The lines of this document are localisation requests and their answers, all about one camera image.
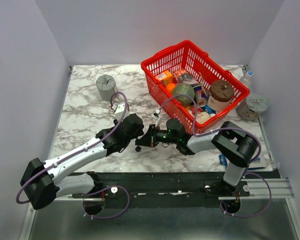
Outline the black padlock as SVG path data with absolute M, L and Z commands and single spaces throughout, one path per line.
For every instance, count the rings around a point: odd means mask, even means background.
M 135 148 L 136 152 L 140 152 L 141 150 L 142 150 L 142 148 L 139 145 Z

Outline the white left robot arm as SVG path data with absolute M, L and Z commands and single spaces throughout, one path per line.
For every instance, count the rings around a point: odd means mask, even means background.
M 113 153 L 123 151 L 131 140 L 143 134 L 143 121 L 135 113 L 113 128 L 103 129 L 86 145 L 65 156 L 40 161 L 32 159 L 20 184 L 35 210 L 42 209 L 57 197 L 57 184 L 79 168 Z

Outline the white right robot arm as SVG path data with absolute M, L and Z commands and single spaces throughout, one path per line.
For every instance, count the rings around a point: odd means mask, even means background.
M 226 121 L 220 128 L 194 135 L 186 132 L 184 125 L 176 118 L 166 122 L 166 130 L 151 124 L 147 132 L 135 141 L 139 147 L 154 148 L 159 143 L 174 144 L 183 155 L 195 155 L 202 151 L 219 150 L 229 163 L 220 183 L 220 191 L 231 196 L 238 190 L 238 183 L 252 160 L 261 152 L 256 136 Z

